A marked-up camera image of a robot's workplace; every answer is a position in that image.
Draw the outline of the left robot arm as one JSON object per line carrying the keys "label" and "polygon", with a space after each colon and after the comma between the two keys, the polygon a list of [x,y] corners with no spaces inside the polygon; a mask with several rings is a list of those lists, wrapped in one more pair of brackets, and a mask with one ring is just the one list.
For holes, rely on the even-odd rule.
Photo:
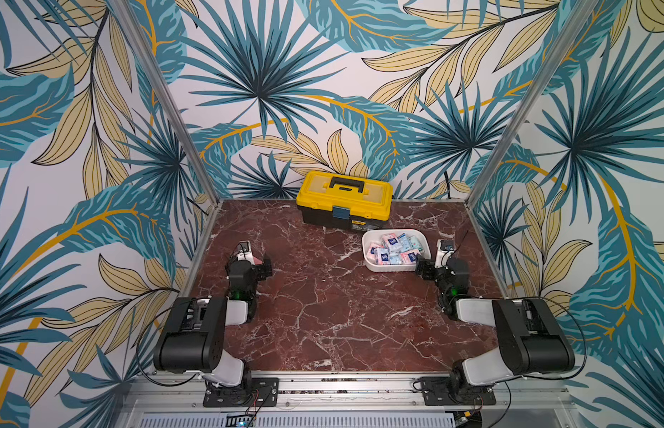
{"label": "left robot arm", "polygon": [[235,256],[227,265],[225,296],[177,299],[154,349],[155,369],[200,374],[213,387],[250,389],[247,363],[224,349],[225,331],[254,320],[257,286],[270,276],[268,257]]}

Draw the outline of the blue elephant tissue pack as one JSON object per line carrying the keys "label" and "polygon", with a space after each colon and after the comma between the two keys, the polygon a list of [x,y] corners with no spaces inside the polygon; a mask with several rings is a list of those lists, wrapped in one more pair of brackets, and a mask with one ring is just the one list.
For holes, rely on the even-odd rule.
{"label": "blue elephant tissue pack", "polygon": [[401,244],[402,252],[405,253],[406,251],[410,251],[413,249],[412,242],[410,241],[410,237],[406,235],[405,233],[398,235],[397,236],[399,244]]}

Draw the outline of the aluminium front rail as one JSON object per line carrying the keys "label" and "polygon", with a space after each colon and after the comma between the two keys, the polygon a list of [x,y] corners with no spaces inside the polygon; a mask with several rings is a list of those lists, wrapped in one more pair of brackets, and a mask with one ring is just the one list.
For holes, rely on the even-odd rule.
{"label": "aluminium front rail", "polygon": [[209,408],[201,381],[164,388],[135,382],[116,427],[582,427],[559,382],[517,380],[489,388],[494,404],[428,406],[419,372],[258,371],[275,378],[258,399]]}

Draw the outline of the white plastic storage box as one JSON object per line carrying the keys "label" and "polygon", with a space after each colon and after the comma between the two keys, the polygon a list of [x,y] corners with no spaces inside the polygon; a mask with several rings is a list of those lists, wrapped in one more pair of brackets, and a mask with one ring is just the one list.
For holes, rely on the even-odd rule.
{"label": "white plastic storage box", "polygon": [[365,266],[372,272],[414,271],[431,259],[426,237],[415,229],[377,229],[362,236]]}

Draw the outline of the pink Tempo tissue pack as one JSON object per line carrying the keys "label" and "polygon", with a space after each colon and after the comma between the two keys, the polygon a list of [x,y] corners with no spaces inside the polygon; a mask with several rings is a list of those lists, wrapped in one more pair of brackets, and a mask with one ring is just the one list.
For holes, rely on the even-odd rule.
{"label": "pink Tempo tissue pack", "polygon": [[405,251],[400,254],[403,265],[416,265],[421,257],[421,253],[418,250]]}
{"label": "pink Tempo tissue pack", "polygon": [[380,266],[390,265],[390,252],[386,248],[376,248],[375,249],[377,264]]}
{"label": "pink Tempo tissue pack", "polygon": [[378,253],[377,250],[381,249],[382,246],[377,243],[371,243],[369,248],[366,251],[366,257],[371,263],[378,263]]}

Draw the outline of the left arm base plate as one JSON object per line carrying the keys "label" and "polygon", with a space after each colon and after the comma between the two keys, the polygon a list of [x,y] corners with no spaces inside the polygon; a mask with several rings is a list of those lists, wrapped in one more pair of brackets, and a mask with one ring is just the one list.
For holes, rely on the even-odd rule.
{"label": "left arm base plate", "polygon": [[276,377],[253,378],[247,386],[224,387],[205,381],[204,408],[274,408],[279,397]]}

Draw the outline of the green white tissue pack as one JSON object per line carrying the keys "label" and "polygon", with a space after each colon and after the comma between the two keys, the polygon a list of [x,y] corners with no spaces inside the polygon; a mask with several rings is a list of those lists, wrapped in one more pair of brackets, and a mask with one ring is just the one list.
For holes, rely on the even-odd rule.
{"label": "green white tissue pack", "polygon": [[421,241],[416,236],[411,236],[410,237],[410,243],[412,244],[413,249],[419,251],[420,253],[422,253],[424,251],[424,247],[421,244]]}

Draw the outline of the yellow black toolbox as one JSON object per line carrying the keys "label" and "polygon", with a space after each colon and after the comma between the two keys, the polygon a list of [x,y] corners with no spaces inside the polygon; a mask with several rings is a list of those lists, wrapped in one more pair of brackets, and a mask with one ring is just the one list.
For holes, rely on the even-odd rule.
{"label": "yellow black toolbox", "polygon": [[394,189],[387,182],[313,171],[296,196],[303,222],[366,232],[390,218]]}

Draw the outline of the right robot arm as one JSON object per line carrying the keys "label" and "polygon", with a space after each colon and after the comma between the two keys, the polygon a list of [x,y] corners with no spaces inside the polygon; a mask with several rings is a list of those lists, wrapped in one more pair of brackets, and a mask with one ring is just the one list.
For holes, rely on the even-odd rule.
{"label": "right robot arm", "polygon": [[446,317],[490,326],[496,333],[496,348],[453,365],[448,377],[452,392],[535,374],[560,380],[576,366],[574,350],[544,299],[471,296],[469,265],[461,259],[437,263],[419,257],[415,272],[435,283],[437,302]]}

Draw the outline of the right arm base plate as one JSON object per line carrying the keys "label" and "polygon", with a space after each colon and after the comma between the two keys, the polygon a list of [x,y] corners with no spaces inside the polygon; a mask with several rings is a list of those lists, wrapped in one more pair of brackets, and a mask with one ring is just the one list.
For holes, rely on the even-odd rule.
{"label": "right arm base plate", "polygon": [[413,383],[426,406],[472,406],[475,408],[497,403],[490,386],[473,386],[454,380],[451,376],[423,376]]}

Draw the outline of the pink Tempo pack in box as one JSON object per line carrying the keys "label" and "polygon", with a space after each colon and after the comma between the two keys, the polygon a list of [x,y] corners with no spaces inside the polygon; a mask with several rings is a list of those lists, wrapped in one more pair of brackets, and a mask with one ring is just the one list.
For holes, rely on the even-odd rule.
{"label": "pink Tempo pack in box", "polygon": [[389,250],[390,253],[400,253],[402,251],[401,244],[399,244],[396,234],[385,234],[381,237],[382,242]]}

